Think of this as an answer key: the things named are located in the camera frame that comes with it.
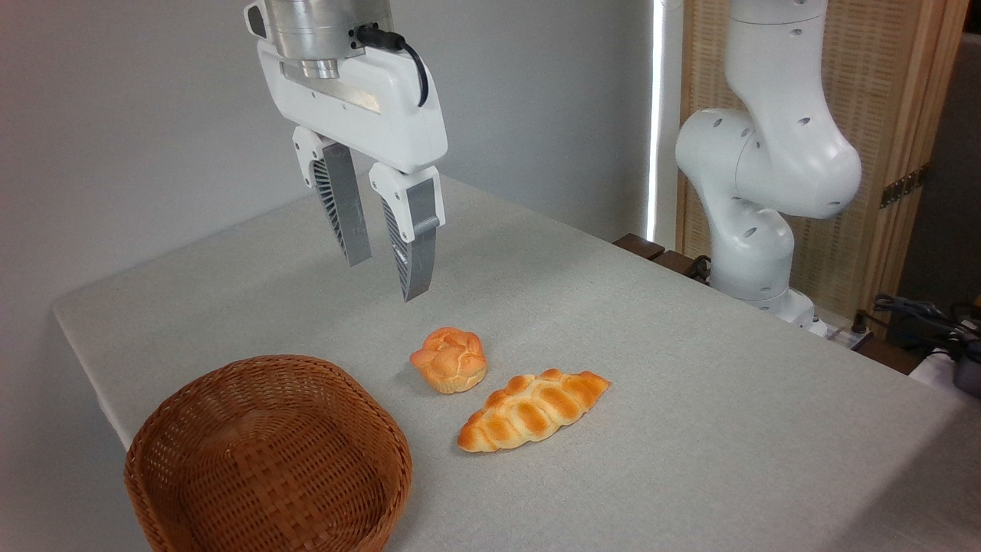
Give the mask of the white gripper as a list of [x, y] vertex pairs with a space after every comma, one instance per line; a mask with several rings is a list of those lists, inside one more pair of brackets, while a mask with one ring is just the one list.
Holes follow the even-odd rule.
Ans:
[[292, 141], [299, 169], [348, 265], [372, 256], [351, 148], [381, 161], [369, 177], [382, 200], [403, 300], [427, 292], [437, 230], [445, 224], [441, 178], [432, 165], [448, 153], [435, 79], [427, 73], [420, 106], [418, 69], [403, 54], [368, 48], [341, 60], [337, 78], [305, 77], [269, 41], [257, 42], [257, 54], [274, 105], [298, 125]]

